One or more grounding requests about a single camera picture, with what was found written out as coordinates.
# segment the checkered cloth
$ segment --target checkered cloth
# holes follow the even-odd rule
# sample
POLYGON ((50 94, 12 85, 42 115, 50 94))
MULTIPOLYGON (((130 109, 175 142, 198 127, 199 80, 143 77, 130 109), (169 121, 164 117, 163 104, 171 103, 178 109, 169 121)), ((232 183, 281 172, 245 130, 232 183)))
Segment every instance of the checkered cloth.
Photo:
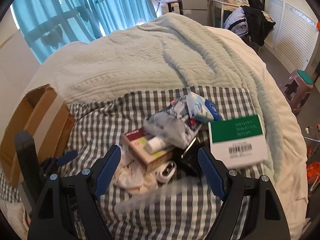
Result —
MULTIPOLYGON (((224 119, 254 114, 248 90, 208 86, 167 91, 137 91, 108 102, 70 105, 69 109, 75 116, 76 124, 66 150, 75 149, 79 155, 63 167, 61 175, 76 175, 83 168, 91 167, 97 159, 104 156, 112 144, 122 144, 124 133, 140 128, 145 118, 191 91, 213 101, 224 119)), ((208 131, 200 131, 198 134, 200 141, 208 137, 208 131)), ((258 178, 263 174, 263 165, 242 169, 241 174, 258 178)), ((173 180, 185 176, 185 173, 178 171, 173 180)), ((2 174, 0 181, 0 198, 19 201, 16 191, 8 188, 3 182, 2 174)), ((205 177, 195 182, 192 187, 182 189, 177 195, 162 196, 158 203, 150 203, 145 208, 128 213, 115 213, 114 206, 130 197, 120 187, 110 185, 98 203, 107 227, 115 239, 204 239, 221 208, 221 201, 212 194, 205 177)), ((240 237, 248 201, 249 198, 244 197, 232 239, 240 237)), ((85 239, 77 213, 75 224, 79 237, 85 239)))

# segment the plastic stool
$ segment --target plastic stool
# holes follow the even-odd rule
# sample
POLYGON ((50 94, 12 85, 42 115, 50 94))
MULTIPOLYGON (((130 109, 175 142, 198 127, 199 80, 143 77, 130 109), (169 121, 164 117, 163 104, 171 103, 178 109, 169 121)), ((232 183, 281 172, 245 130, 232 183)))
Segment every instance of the plastic stool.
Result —
POLYGON ((299 69, 291 73, 285 85, 280 86, 280 90, 294 114, 298 114, 301 111, 312 89, 313 82, 311 78, 305 71, 299 69))

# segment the teal curtain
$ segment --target teal curtain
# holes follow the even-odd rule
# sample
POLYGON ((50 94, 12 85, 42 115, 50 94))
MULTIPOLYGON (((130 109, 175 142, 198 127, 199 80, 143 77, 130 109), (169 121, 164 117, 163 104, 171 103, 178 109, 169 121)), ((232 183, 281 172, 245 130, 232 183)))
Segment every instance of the teal curtain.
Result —
POLYGON ((89 0, 89 4, 106 34, 156 18, 151 0, 89 0))
POLYGON ((100 38, 99 22, 87 0, 15 0, 20 30, 40 63, 72 41, 100 38))

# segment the blue tissue pack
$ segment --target blue tissue pack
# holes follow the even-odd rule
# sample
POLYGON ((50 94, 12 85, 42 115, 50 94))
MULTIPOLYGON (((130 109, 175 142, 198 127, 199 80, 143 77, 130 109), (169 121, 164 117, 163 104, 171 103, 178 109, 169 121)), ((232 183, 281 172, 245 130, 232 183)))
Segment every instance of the blue tissue pack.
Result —
POLYGON ((217 106, 213 102, 193 92, 187 95, 186 100, 191 119, 202 123, 221 120, 217 106))

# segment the metal screw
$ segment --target metal screw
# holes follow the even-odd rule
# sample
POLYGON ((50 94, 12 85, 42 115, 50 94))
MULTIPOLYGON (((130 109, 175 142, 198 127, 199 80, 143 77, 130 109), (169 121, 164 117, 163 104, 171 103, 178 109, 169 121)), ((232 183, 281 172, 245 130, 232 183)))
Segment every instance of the metal screw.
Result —
POLYGON ((82 173, 83 175, 88 175, 88 174, 90 173, 90 169, 83 169, 83 170, 81 171, 81 173, 82 173))
POLYGON ((50 179, 51 179, 51 180, 55 180, 57 177, 58 177, 57 174, 52 174, 52 175, 50 176, 50 179))
POLYGON ((262 179, 263 181, 268 181, 268 180, 269 180, 268 176, 266 176, 266 175, 262 175, 262 176, 261 176, 261 179, 262 179))
POLYGON ((235 171, 235 170, 230 170, 230 171, 229 171, 229 174, 230 174, 231 176, 237 176, 238 172, 235 171))

